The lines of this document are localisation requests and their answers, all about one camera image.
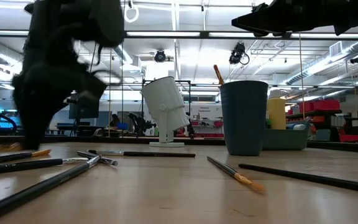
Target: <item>wooden table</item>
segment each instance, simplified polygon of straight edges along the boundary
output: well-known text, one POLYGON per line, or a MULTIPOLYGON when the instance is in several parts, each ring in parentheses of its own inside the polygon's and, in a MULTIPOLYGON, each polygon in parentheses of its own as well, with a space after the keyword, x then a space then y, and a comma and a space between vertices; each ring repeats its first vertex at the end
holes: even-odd
MULTIPOLYGON (((149 151, 141 144, 58 143, 51 157, 77 150, 149 151)), ((276 175, 241 170, 267 189, 259 195, 215 168, 211 156, 236 167, 240 162, 358 181, 358 153, 307 149, 229 156, 222 146, 186 146, 154 151, 192 152, 196 158, 118 157, 112 168, 98 164, 0 218, 0 223, 358 223, 358 192, 276 175)), ((0 199, 71 166, 0 174, 0 199)))

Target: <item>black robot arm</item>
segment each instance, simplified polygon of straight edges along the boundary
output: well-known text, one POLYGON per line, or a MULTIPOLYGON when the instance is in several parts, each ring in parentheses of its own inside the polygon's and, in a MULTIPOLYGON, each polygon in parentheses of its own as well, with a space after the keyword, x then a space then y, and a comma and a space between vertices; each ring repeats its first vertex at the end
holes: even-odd
POLYGON ((24 149, 38 149, 54 114, 75 90, 99 100, 106 85, 78 62, 73 41, 117 47, 124 40, 120 0, 37 0, 24 47, 22 72, 12 80, 14 102, 24 128, 24 149))

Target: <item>blue cup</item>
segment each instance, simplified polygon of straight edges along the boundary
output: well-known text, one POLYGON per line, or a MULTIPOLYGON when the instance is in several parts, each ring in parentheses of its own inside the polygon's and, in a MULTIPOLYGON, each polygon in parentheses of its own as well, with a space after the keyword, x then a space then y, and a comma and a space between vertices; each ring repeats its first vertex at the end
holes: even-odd
POLYGON ((233 156, 259 156, 265 133, 267 88, 260 81, 221 86, 224 140, 233 156))

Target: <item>person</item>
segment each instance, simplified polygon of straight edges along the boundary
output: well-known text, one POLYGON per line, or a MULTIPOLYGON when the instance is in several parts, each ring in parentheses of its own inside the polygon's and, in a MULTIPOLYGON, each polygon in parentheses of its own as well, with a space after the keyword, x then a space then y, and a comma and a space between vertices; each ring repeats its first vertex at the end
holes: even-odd
POLYGON ((111 115, 112 120, 110 121, 109 127, 110 128, 116 128, 118 124, 120 123, 120 120, 116 114, 111 115))

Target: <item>paintbrush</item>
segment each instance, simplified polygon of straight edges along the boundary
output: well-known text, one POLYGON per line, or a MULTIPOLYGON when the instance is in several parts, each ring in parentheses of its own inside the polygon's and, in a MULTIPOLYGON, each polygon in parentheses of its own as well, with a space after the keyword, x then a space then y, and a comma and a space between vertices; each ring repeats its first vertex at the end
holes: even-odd
POLYGON ((95 166, 101 156, 92 158, 82 164, 79 164, 61 174, 55 175, 49 179, 43 180, 27 189, 15 193, 9 197, 0 200, 0 217, 21 205, 43 195, 49 190, 54 189, 60 184, 86 172, 95 166))
POLYGON ((219 69, 218 69, 218 66, 217 66, 217 65, 214 65, 214 70, 215 70, 216 76, 218 77, 219 84, 220 84, 220 85, 223 85, 223 84, 224 84, 224 81, 223 81, 223 78, 222 78, 221 72, 219 71, 219 69))
POLYGON ((41 150, 37 152, 23 152, 17 154, 11 154, 6 156, 0 156, 0 163, 2 162, 9 162, 9 161, 16 161, 19 159, 37 157, 37 156, 46 156, 50 153, 51 149, 41 150))
MULTIPOLYGON (((90 152, 83 152, 83 151, 77 151, 77 154, 79 156, 87 157, 88 159, 98 156, 97 154, 90 153, 90 152)), ((112 159, 109 159, 109 158, 106 158, 103 156, 100 158, 100 161, 107 165, 112 165, 112 166, 118 165, 118 161, 115 161, 115 160, 112 160, 112 159)))
POLYGON ((106 156, 145 156, 145 157, 195 157, 190 153, 174 153, 174 152, 132 152, 132 151, 110 151, 110 150, 87 150, 92 154, 101 154, 106 156))
POLYGON ((303 174, 303 173, 299 173, 299 172, 292 172, 292 171, 287 171, 287 170, 254 166, 254 165, 249 165, 249 164, 239 164, 239 167, 243 168, 243 169, 249 169, 249 170, 254 170, 254 171, 258 171, 258 172, 265 172, 268 174, 275 174, 275 175, 280 175, 283 177, 291 177, 294 179, 306 180, 306 181, 310 181, 310 182, 314 182, 314 183, 326 184, 326 185, 330 185, 330 186, 335 186, 335 187, 340 187, 340 188, 344 188, 344 189, 351 189, 351 190, 358 191, 358 182, 354 182, 354 181, 350 181, 350 180, 341 180, 341 179, 335 179, 335 178, 331 178, 331 177, 322 177, 322 176, 313 175, 313 174, 303 174))
POLYGON ((80 158, 68 158, 68 159, 42 159, 42 160, 29 161, 29 162, 0 164, 0 174, 6 172, 15 172, 15 171, 22 171, 22 170, 46 168, 51 166, 59 166, 64 164, 73 164, 81 161, 88 161, 88 158, 80 157, 80 158))
POLYGON ((214 165, 216 165, 218 168, 220 168, 221 170, 223 170, 225 173, 229 174, 231 177, 235 178, 236 180, 238 180, 240 183, 242 184, 247 184, 251 187, 253 187, 256 190, 259 190, 261 192, 265 191, 264 186, 255 183, 253 180, 248 179, 247 177, 244 177, 244 175, 238 173, 236 170, 234 170, 233 168, 229 167, 228 165, 225 165, 219 161, 217 161, 216 159, 213 159, 209 156, 207 156, 207 160, 212 162, 214 165))

